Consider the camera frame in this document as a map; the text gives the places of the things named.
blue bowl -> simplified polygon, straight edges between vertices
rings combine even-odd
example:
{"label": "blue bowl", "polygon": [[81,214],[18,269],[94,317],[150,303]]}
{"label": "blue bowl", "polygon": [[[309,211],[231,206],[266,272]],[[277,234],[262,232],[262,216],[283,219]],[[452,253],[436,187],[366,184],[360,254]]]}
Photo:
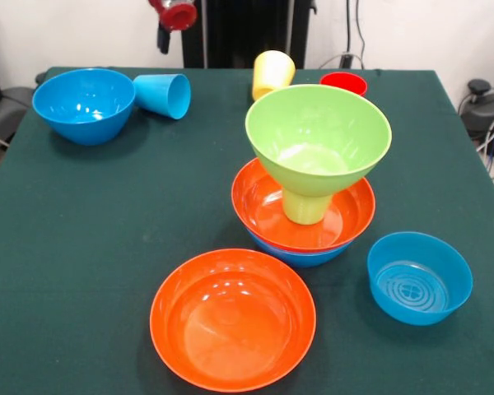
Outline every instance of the blue bowl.
{"label": "blue bowl", "polygon": [[62,137],[94,146],[117,136],[132,112],[135,88],[120,72],[87,68],[50,78],[33,108]]}
{"label": "blue bowl", "polygon": [[256,245],[269,255],[273,255],[275,258],[280,259],[281,261],[287,263],[291,267],[313,267],[319,266],[322,263],[326,263],[331,259],[335,258],[339,254],[341,254],[347,246],[351,243],[351,241],[347,244],[344,244],[341,247],[337,247],[336,249],[332,249],[330,251],[325,251],[322,253],[294,253],[290,251],[285,251],[283,249],[279,249],[277,247],[272,246],[271,244],[267,244],[265,241],[261,240],[258,236],[252,233],[250,230],[247,230],[250,236],[253,238]]}
{"label": "blue bowl", "polygon": [[453,247],[430,235],[400,232],[377,241],[368,254],[375,302],[391,317],[412,325],[445,319],[467,301],[473,278]]}

bowl rim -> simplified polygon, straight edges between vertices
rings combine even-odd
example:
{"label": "bowl rim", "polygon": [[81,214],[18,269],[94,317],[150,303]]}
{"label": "bowl rim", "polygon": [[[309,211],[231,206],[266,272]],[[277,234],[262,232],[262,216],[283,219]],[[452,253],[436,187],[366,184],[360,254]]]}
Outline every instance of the bowl rim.
{"label": "bowl rim", "polygon": [[457,249],[455,249],[452,245],[446,243],[444,240],[442,240],[438,237],[435,237],[433,235],[429,235],[429,234],[423,233],[423,232],[418,232],[415,230],[403,230],[403,231],[398,231],[398,232],[394,232],[394,233],[388,233],[387,235],[382,236],[381,238],[379,238],[377,241],[375,241],[373,243],[373,245],[370,248],[370,251],[368,252],[368,256],[366,258],[366,269],[368,271],[368,279],[370,280],[370,284],[371,285],[375,284],[375,278],[372,278],[371,270],[370,270],[371,255],[375,252],[374,250],[377,248],[377,246],[380,243],[384,242],[385,240],[390,239],[390,238],[396,238],[396,237],[399,237],[401,235],[423,236],[425,239],[433,239],[434,241],[437,241],[440,245],[442,245],[442,246],[446,247],[448,250],[450,250],[457,258],[459,258],[459,261],[463,263],[463,265],[466,267],[466,269],[468,271],[469,280],[470,280],[468,282],[468,285],[469,285],[468,292],[466,293],[465,297],[461,300],[460,303],[456,304],[454,307],[447,307],[446,309],[443,309],[441,311],[424,311],[424,310],[412,309],[411,307],[404,305],[404,304],[400,304],[397,300],[390,298],[382,289],[379,288],[380,293],[382,295],[384,295],[388,300],[392,300],[395,304],[402,306],[405,309],[408,309],[410,311],[415,311],[415,312],[418,312],[420,314],[425,314],[425,315],[450,314],[450,313],[454,312],[455,310],[457,310],[459,307],[461,307],[463,304],[465,304],[466,301],[468,300],[468,298],[470,298],[470,295],[472,294],[473,280],[474,280],[473,274],[472,274],[472,269],[470,269],[470,266],[468,265],[467,260],[464,258],[464,256]]}
{"label": "bowl rim", "polygon": [[263,244],[265,247],[270,248],[270,249],[276,249],[279,253],[293,257],[293,258],[317,258],[317,257],[324,257],[326,255],[330,255],[331,253],[336,253],[341,249],[344,249],[346,247],[349,247],[349,244],[353,242],[353,240],[348,241],[347,243],[335,247],[334,249],[329,249],[327,251],[321,251],[319,253],[298,253],[297,251],[286,251],[285,249],[280,249],[279,247],[275,247],[272,244],[269,244],[267,241],[260,239],[257,235],[255,235],[251,229],[247,229],[251,237],[256,239],[259,243]]}
{"label": "bowl rim", "polygon": [[[161,351],[160,351],[159,347],[156,344],[156,339],[154,338],[153,333],[152,333],[152,315],[153,315],[154,309],[155,309],[156,304],[157,304],[157,299],[159,298],[159,295],[161,293],[161,290],[163,289],[164,284],[171,277],[174,277],[179,272],[181,272],[183,270],[183,268],[186,267],[188,264],[190,264],[192,261],[195,261],[197,259],[201,259],[202,257],[207,256],[207,255],[213,255],[213,254],[216,254],[216,253],[224,253],[224,252],[229,252],[229,251],[236,251],[236,252],[241,251],[242,253],[249,253],[249,254],[254,254],[254,255],[263,255],[263,258],[264,259],[269,258],[269,260],[276,261],[275,263],[277,263],[279,266],[284,267],[284,270],[288,271],[292,276],[296,277],[296,279],[304,286],[305,290],[307,290],[307,295],[308,295],[307,304],[312,308],[312,312],[313,312],[313,314],[312,314],[313,315],[313,323],[312,323],[313,326],[312,326],[311,336],[310,336],[310,339],[307,342],[307,345],[306,345],[305,349],[300,354],[300,357],[297,358],[295,362],[293,362],[292,364],[290,364],[289,368],[288,369],[285,369],[283,371],[283,373],[278,374],[276,377],[273,377],[272,379],[268,380],[267,382],[265,382],[265,383],[259,383],[259,384],[255,384],[255,385],[251,385],[251,386],[249,386],[247,388],[240,388],[240,389],[214,388],[213,386],[207,386],[205,384],[195,383],[189,377],[186,377],[184,374],[181,374],[161,354]],[[203,388],[203,389],[206,389],[206,390],[209,390],[209,391],[217,391],[217,392],[221,392],[221,393],[243,393],[243,392],[253,391],[255,389],[260,389],[260,388],[263,388],[263,387],[267,387],[268,385],[270,385],[272,383],[276,383],[278,380],[280,380],[280,379],[284,378],[285,376],[287,376],[290,372],[292,372],[295,369],[295,367],[297,367],[303,361],[305,355],[309,352],[309,350],[311,348],[311,344],[313,343],[313,340],[315,339],[316,326],[317,326],[317,318],[316,318],[315,300],[313,299],[313,295],[311,294],[310,288],[307,286],[307,284],[302,279],[302,277],[300,277],[298,275],[298,273],[296,273],[292,268],[290,268],[288,265],[286,265],[280,259],[277,259],[275,257],[272,257],[271,255],[268,255],[266,253],[260,253],[259,251],[254,251],[253,249],[214,249],[212,251],[207,251],[206,253],[200,253],[199,255],[196,255],[195,257],[192,257],[192,258],[188,259],[187,261],[185,261],[184,263],[182,263],[181,265],[179,265],[178,267],[176,267],[174,270],[172,270],[172,272],[166,277],[166,279],[163,280],[163,282],[159,286],[159,289],[157,290],[157,292],[156,292],[156,294],[154,296],[153,301],[151,302],[150,317],[149,317],[149,328],[150,328],[151,341],[152,341],[152,344],[154,345],[154,348],[156,349],[157,354],[159,355],[159,357],[161,358],[161,360],[163,361],[163,363],[172,372],[174,372],[180,378],[182,378],[183,380],[185,380],[187,383],[191,383],[192,385],[195,385],[197,387],[200,387],[200,388]]]}
{"label": "bowl rim", "polygon": [[[123,79],[127,80],[132,85],[133,94],[132,94],[131,100],[123,108],[119,109],[117,112],[115,112],[113,114],[110,114],[109,116],[107,116],[107,117],[105,117],[103,119],[95,119],[95,120],[92,120],[92,121],[64,122],[62,120],[58,120],[58,119],[55,119],[55,118],[46,116],[45,114],[42,114],[42,112],[40,111],[40,109],[38,108],[38,106],[36,104],[36,97],[39,94],[39,91],[42,90],[42,89],[44,89],[44,86],[46,84],[48,84],[48,83],[55,82],[56,80],[58,80],[61,77],[66,77],[66,76],[68,76],[70,74],[75,74],[75,73],[80,73],[80,72],[106,72],[106,73],[117,74],[118,76],[123,77]],[[110,70],[108,68],[87,67],[87,68],[78,68],[78,69],[75,69],[75,70],[70,70],[68,72],[62,72],[62,73],[58,74],[57,76],[51,77],[50,79],[44,81],[42,83],[42,85],[40,85],[38,88],[36,88],[35,93],[33,94],[33,98],[31,99],[31,104],[33,105],[33,109],[35,110],[35,112],[41,118],[46,119],[46,120],[48,120],[50,122],[59,123],[61,125],[86,125],[86,124],[97,123],[99,121],[104,121],[106,119],[113,118],[115,115],[124,112],[128,107],[130,107],[130,106],[133,105],[133,102],[135,101],[135,96],[136,96],[135,85],[133,84],[133,81],[132,81],[132,79],[130,77],[126,76],[125,74],[123,74],[121,72],[116,72],[115,70]]]}
{"label": "bowl rim", "polygon": [[247,127],[247,123],[249,121],[250,115],[251,115],[251,113],[253,111],[253,108],[256,107],[256,104],[259,103],[259,102],[261,102],[261,101],[263,101],[263,100],[265,100],[267,97],[270,97],[271,95],[277,95],[278,92],[280,92],[280,91],[287,91],[287,90],[291,90],[291,89],[305,89],[306,87],[307,88],[311,88],[313,86],[315,87],[315,89],[326,89],[326,90],[333,90],[334,89],[334,90],[343,92],[344,95],[353,95],[354,97],[358,98],[359,100],[365,101],[367,103],[367,105],[369,105],[372,109],[375,109],[377,111],[377,113],[379,114],[379,116],[384,120],[385,125],[386,125],[386,130],[388,132],[388,141],[386,143],[386,146],[385,146],[384,150],[380,153],[380,155],[378,155],[372,162],[369,162],[367,165],[363,165],[363,166],[361,166],[361,167],[359,167],[357,169],[351,170],[351,171],[336,172],[336,173],[329,173],[329,174],[307,173],[307,172],[304,172],[304,171],[299,171],[299,170],[292,169],[292,168],[290,168],[289,166],[286,166],[286,165],[282,165],[281,163],[276,162],[275,160],[273,160],[272,158],[269,158],[266,155],[263,155],[263,158],[266,159],[266,160],[268,160],[268,161],[270,161],[271,163],[273,163],[276,166],[279,166],[279,167],[281,167],[283,169],[286,169],[288,171],[291,171],[292,173],[300,174],[300,175],[309,175],[309,176],[313,175],[314,177],[319,177],[321,179],[326,179],[326,178],[335,177],[335,176],[348,176],[348,175],[352,175],[352,174],[357,174],[357,173],[362,172],[363,170],[372,168],[377,163],[379,163],[380,160],[382,158],[384,158],[384,156],[386,155],[386,153],[388,152],[388,150],[389,150],[389,148],[391,147],[391,144],[392,144],[392,128],[391,128],[391,125],[389,124],[388,119],[384,115],[384,113],[379,109],[379,107],[377,107],[376,105],[374,105],[373,103],[371,103],[367,98],[365,98],[365,97],[363,97],[361,95],[358,95],[358,94],[353,93],[351,91],[347,91],[347,90],[342,89],[342,88],[337,88],[336,86],[327,86],[327,85],[321,85],[321,84],[297,84],[297,85],[286,86],[285,88],[282,88],[282,89],[278,89],[278,90],[269,92],[269,93],[263,95],[262,97],[260,97],[258,100],[256,100],[249,107],[249,110],[247,111],[247,114],[245,115],[245,132],[247,134],[247,138],[249,139],[250,144],[254,147],[254,149],[256,151],[262,153],[261,150],[258,149],[258,145],[254,143],[253,138],[250,135],[249,128]]}
{"label": "bowl rim", "polygon": [[234,211],[236,213],[236,216],[238,218],[240,218],[240,221],[244,224],[245,228],[247,228],[247,230],[251,230],[256,236],[258,236],[261,240],[263,240],[265,243],[277,248],[277,249],[281,249],[281,250],[284,250],[286,252],[290,252],[290,253],[326,253],[326,252],[329,252],[329,251],[333,251],[334,249],[337,249],[339,247],[342,247],[344,244],[348,244],[348,243],[351,243],[352,241],[354,241],[355,239],[357,239],[357,237],[359,237],[360,235],[362,235],[362,233],[364,233],[364,231],[366,229],[368,229],[368,226],[370,226],[370,223],[373,221],[373,218],[375,217],[375,210],[377,208],[377,204],[376,204],[376,199],[375,199],[375,192],[373,191],[373,188],[371,187],[371,184],[370,182],[367,180],[366,177],[362,177],[361,179],[359,179],[357,181],[357,183],[359,182],[363,182],[365,183],[366,185],[366,189],[369,190],[370,192],[370,195],[371,195],[371,201],[373,203],[373,207],[371,208],[371,215],[370,217],[367,219],[366,223],[360,228],[358,229],[353,235],[351,235],[350,238],[348,239],[345,239],[343,241],[340,241],[340,242],[335,242],[335,244],[333,245],[330,245],[329,247],[320,247],[320,248],[314,248],[314,249],[300,249],[300,248],[297,248],[297,247],[293,247],[291,245],[287,245],[287,244],[278,244],[278,243],[275,243],[273,241],[270,241],[268,240],[265,236],[261,235],[248,221],[245,221],[244,218],[242,218],[242,216],[240,215],[239,213],[239,209],[238,207],[236,206],[235,204],[235,199],[234,199],[234,190],[235,190],[235,186],[237,185],[238,183],[238,178],[240,177],[240,175],[249,167],[251,166],[253,163],[255,163],[256,161],[260,162],[260,159],[258,157],[255,157],[253,158],[252,160],[250,160],[249,162],[247,162],[245,165],[243,165],[240,169],[240,171],[238,171],[238,173],[236,174],[236,176],[234,177],[234,180],[232,181],[232,186],[231,186],[231,201],[232,201],[232,208],[234,208]]}

green tablecloth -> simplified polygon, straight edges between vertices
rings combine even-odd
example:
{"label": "green tablecloth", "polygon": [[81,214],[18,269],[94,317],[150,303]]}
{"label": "green tablecloth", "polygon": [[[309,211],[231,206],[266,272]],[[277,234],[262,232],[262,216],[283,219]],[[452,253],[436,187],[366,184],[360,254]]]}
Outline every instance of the green tablecloth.
{"label": "green tablecloth", "polygon": [[[136,109],[103,146],[73,145],[26,115],[0,169],[0,395],[207,393],[163,365],[148,315],[188,258],[254,248],[230,202],[254,156],[244,130],[251,71],[184,72],[184,119]],[[295,83],[322,73],[299,71]],[[434,72],[362,75],[394,133],[369,175],[375,219],[332,263],[299,271],[317,306],[315,341],[256,393],[492,395],[494,186]],[[440,237],[470,263],[472,297],[443,323],[398,323],[371,298],[368,249],[396,230]]]}

white wall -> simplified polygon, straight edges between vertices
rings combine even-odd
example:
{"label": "white wall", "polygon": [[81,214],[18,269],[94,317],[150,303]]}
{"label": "white wall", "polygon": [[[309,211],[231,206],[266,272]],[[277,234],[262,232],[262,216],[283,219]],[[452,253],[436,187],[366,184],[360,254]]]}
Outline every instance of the white wall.
{"label": "white wall", "polygon": [[[346,1],[316,0],[307,68],[346,49]],[[494,86],[494,0],[361,0],[366,68],[434,69],[455,104],[474,77]],[[355,0],[352,0],[352,19]],[[352,52],[360,53],[355,22]],[[336,67],[338,60],[327,67]]]}
{"label": "white wall", "polygon": [[[346,47],[345,0],[316,2],[309,68]],[[360,17],[366,67],[435,69],[455,103],[470,78],[494,85],[494,0],[361,0]],[[0,0],[1,85],[33,86],[53,65],[182,67],[180,34],[165,56],[156,28],[147,0]],[[355,26],[352,42],[359,52]]]}
{"label": "white wall", "polygon": [[0,0],[0,85],[51,66],[183,67],[180,33],[163,55],[157,22],[147,0]]}

orange bowl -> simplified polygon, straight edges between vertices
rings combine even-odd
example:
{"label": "orange bowl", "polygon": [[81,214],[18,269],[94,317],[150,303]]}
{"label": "orange bowl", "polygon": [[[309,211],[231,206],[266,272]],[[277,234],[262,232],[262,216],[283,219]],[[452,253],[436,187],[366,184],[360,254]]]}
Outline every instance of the orange bowl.
{"label": "orange bowl", "polygon": [[284,214],[282,187],[258,158],[236,175],[231,196],[236,215],[247,229],[274,247],[298,253],[325,252],[353,241],[375,214],[373,189],[362,178],[333,195],[321,222],[298,225]]}
{"label": "orange bowl", "polygon": [[309,350],[315,326],[315,304],[301,278],[248,249],[220,249],[179,266],[150,314],[163,362],[189,383],[224,393],[288,374]]}

